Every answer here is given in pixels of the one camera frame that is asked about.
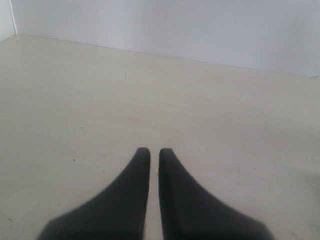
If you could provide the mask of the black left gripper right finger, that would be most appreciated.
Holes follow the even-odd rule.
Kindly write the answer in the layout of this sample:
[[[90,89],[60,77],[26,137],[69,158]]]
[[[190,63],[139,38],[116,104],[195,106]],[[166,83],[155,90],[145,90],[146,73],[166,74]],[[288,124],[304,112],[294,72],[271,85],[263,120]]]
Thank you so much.
[[[212,196],[174,151],[159,153],[159,201],[165,240],[272,240],[270,230]]]

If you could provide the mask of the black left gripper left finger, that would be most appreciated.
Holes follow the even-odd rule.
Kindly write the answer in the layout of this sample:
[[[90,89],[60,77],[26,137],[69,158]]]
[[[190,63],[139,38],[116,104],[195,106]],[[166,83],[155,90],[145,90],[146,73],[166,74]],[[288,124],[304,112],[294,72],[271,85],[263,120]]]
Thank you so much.
[[[82,206],[51,220],[40,240],[142,240],[148,205],[151,153],[138,148],[123,172]]]

